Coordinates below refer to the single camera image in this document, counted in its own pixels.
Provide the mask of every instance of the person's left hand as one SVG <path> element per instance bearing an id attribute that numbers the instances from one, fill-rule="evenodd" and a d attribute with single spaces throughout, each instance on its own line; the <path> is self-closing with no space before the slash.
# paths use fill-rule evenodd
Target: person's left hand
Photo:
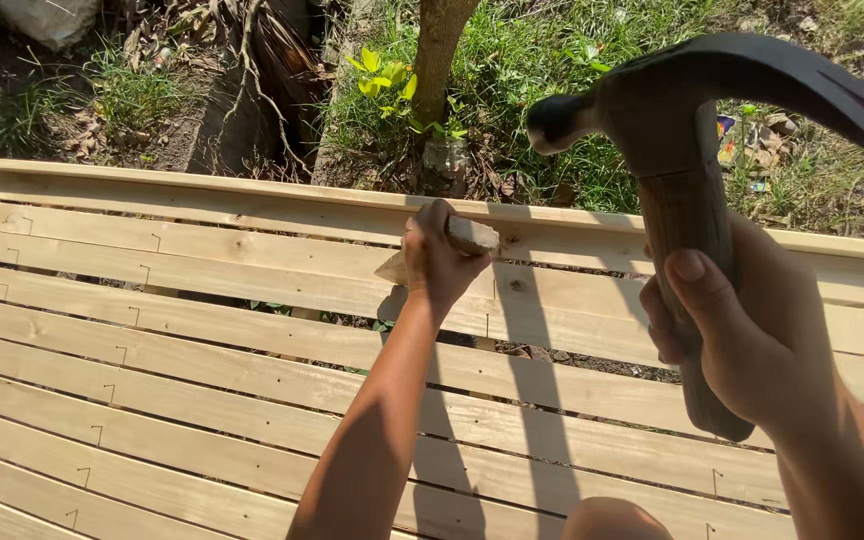
<path id="1" fill-rule="evenodd" d="M 446 221 L 454 214 L 448 202 L 436 199 L 405 222 L 402 236 L 409 298 L 427 298 L 439 320 L 493 260 L 490 254 L 469 256 L 452 247 Z"/>

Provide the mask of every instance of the hammer head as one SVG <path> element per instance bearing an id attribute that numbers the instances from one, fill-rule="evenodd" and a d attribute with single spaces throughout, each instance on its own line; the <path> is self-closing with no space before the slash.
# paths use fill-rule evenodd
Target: hammer head
<path id="1" fill-rule="evenodd" d="M 584 96 L 535 103 L 529 141 L 536 152 L 552 154 L 604 133 L 638 178 L 689 170 L 714 159 L 715 100 L 728 98 L 801 113 L 864 148 L 864 81 L 797 45 L 736 32 L 634 58 Z"/>

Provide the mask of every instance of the tree root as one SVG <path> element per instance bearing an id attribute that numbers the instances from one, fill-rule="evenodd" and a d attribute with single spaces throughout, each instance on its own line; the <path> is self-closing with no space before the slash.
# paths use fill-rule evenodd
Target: tree root
<path id="1" fill-rule="evenodd" d="M 249 76 L 251 75 L 252 79 L 255 80 L 255 90 L 258 92 L 258 95 L 271 105 L 272 110 L 275 111 L 275 114 L 278 116 L 278 136 L 282 140 L 282 145 L 285 147 L 287 159 L 291 158 L 293 162 L 301 166 L 305 174 L 311 177 L 312 171 L 310 171 L 308 167 L 306 167 L 306 163 L 299 159 L 295 152 L 292 151 L 292 146 L 289 145 L 289 141 L 285 138 L 285 118 L 282 116 L 282 111 L 279 110 L 276 101 L 262 91 L 258 71 L 253 62 L 252 55 L 249 52 L 250 42 L 252 41 L 252 32 L 256 26 L 258 10 L 262 7 L 262 4 L 265 1 L 266 0 L 251 0 L 248 4 L 245 30 L 242 32 L 242 45 L 239 47 L 239 65 L 243 68 L 242 80 L 239 82 L 239 93 L 235 96 L 235 103 L 232 104 L 232 108 L 230 108 L 228 112 L 225 113 L 225 116 L 222 117 L 222 129 L 219 131 L 217 146 L 219 148 L 222 147 L 222 136 L 226 133 L 226 126 L 229 125 L 229 119 L 239 110 L 239 105 L 242 103 L 242 98 L 246 93 L 246 87 L 249 83 Z"/>

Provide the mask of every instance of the hand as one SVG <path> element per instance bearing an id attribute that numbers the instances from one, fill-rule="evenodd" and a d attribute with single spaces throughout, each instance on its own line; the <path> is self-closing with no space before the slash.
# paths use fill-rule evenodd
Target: hand
<path id="1" fill-rule="evenodd" d="M 770 436 L 827 426 L 841 381 L 815 275 L 749 220 L 733 213 L 729 224 L 735 288 L 702 251 L 675 251 L 665 261 L 669 285 L 702 333 L 705 379 L 730 411 Z M 683 363 L 654 276 L 639 299 L 662 361 Z"/>
<path id="2" fill-rule="evenodd" d="M 439 321 L 492 263 L 489 254 L 468 256 L 452 247 L 446 237 L 446 221 L 454 214 L 448 202 L 436 199 L 405 222 L 402 236 L 409 298 L 427 299 Z"/>

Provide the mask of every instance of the tree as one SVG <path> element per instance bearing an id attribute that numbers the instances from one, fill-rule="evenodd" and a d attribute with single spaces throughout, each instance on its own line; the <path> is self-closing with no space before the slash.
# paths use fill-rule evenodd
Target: tree
<path id="1" fill-rule="evenodd" d="M 423 125 L 441 124 L 446 116 L 446 82 L 455 47 L 479 0 L 421 0 L 419 4 L 418 54 L 415 72 L 418 87 L 412 98 L 416 119 Z"/>

